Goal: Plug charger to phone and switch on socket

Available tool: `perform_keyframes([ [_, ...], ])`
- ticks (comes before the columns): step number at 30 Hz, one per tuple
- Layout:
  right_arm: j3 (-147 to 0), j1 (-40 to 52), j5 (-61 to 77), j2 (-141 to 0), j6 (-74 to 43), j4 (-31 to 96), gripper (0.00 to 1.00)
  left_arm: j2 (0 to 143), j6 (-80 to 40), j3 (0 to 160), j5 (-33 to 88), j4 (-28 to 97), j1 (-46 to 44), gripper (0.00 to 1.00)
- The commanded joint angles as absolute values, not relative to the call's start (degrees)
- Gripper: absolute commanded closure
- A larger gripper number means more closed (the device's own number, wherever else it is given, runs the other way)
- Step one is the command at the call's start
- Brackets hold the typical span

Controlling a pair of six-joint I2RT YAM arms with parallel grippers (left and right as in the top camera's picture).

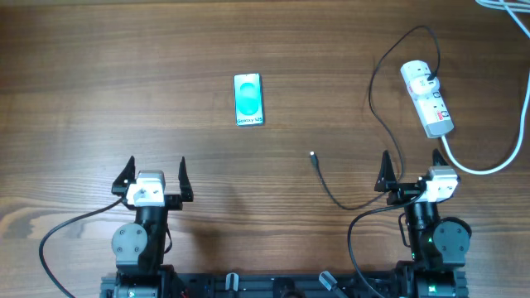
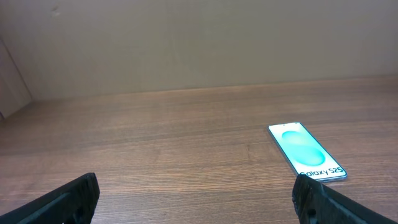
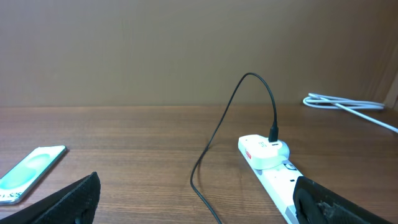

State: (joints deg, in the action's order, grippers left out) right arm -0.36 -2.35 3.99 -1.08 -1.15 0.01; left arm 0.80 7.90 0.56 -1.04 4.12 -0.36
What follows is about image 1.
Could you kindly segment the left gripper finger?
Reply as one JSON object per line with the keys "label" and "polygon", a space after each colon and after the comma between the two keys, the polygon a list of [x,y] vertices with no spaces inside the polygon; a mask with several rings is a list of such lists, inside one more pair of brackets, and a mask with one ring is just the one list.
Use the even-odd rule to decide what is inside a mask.
{"label": "left gripper finger", "polygon": [[186,159],[184,157],[181,158],[181,162],[179,165],[178,180],[181,195],[193,195],[192,186],[186,169]]}
{"label": "left gripper finger", "polygon": [[130,156],[126,166],[112,183],[113,189],[127,189],[129,183],[135,178],[135,158]]}

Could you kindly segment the turquoise screen smartphone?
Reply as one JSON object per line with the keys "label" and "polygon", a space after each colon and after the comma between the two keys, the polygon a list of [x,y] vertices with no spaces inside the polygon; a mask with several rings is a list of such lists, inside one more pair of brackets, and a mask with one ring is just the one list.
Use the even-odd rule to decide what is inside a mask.
{"label": "turquoise screen smartphone", "polygon": [[234,104],[237,126],[264,124],[263,91],[259,73],[234,76]]}

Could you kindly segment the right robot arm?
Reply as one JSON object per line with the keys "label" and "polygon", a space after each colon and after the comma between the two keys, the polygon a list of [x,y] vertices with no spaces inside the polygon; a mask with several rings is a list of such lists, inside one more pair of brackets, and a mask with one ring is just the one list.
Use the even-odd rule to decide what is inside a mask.
{"label": "right robot arm", "polygon": [[397,180],[387,151],[382,155],[374,190],[387,193],[387,205],[403,208],[408,235],[403,242],[411,249],[412,260],[400,261],[392,270],[388,297],[456,297],[469,295],[465,254],[470,248],[471,227],[456,217],[442,218],[438,204],[453,197],[460,177],[448,166],[438,150],[432,153],[433,166],[413,183]]}

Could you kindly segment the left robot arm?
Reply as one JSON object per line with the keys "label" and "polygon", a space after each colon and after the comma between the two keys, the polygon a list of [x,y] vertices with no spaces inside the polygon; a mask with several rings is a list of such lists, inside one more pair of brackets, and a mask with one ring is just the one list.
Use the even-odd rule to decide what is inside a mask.
{"label": "left robot arm", "polygon": [[111,192],[135,219],[116,230],[111,248],[116,257],[116,277],[102,280],[102,297],[187,297],[184,282],[164,256],[172,248],[168,213],[181,210],[185,202],[194,200],[186,170],[186,160],[179,165],[180,192],[168,194],[163,171],[136,171],[135,158],[112,184]]}

